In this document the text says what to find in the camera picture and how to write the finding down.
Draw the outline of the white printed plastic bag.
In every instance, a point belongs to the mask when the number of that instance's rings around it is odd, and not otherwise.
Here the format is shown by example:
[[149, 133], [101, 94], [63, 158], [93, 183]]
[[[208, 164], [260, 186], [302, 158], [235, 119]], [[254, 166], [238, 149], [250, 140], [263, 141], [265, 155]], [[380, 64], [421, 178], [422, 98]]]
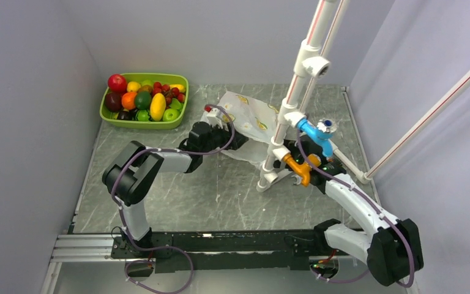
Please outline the white printed plastic bag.
[[266, 160], [268, 143], [277, 127], [279, 109], [261, 100], [229, 91], [221, 96], [218, 104], [229, 114], [236, 131], [248, 138], [239, 149], [224, 150], [222, 153], [259, 167]]

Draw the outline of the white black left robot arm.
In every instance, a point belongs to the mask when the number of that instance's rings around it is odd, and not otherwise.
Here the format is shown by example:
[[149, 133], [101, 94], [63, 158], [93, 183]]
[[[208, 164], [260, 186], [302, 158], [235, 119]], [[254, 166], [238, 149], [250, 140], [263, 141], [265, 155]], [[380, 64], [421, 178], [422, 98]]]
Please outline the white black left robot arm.
[[194, 123], [188, 137], [176, 149], [129, 142], [102, 175], [102, 183], [118, 206], [122, 234], [128, 239], [127, 249], [136, 257], [150, 252], [152, 229], [144, 210], [144, 198], [158, 174], [191, 173], [203, 163], [205, 155], [237, 150], [246, 142], [248, 137], [233, 126], [212, 126], [207, 122]]

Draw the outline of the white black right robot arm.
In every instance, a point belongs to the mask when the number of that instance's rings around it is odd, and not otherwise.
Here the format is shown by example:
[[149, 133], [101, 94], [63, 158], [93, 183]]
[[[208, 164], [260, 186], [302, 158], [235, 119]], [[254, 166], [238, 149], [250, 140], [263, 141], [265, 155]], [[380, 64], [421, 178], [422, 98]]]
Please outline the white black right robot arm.
[[417, 225], [380, 207], [355, 184], [338, 159], [320, 159], [317, 153], [306, 155], [302, 145], [302, 140], [274, 143], [270, 153], [297, 176], [299, 184], [317, 187], [361, 227], [356, 231], [336, 219], [318, 224], [313, 229], [315, 251], [328, 254], [340, 250], [366, 264], [381, 285], [412, 287], [415, 272], [423, 268]]

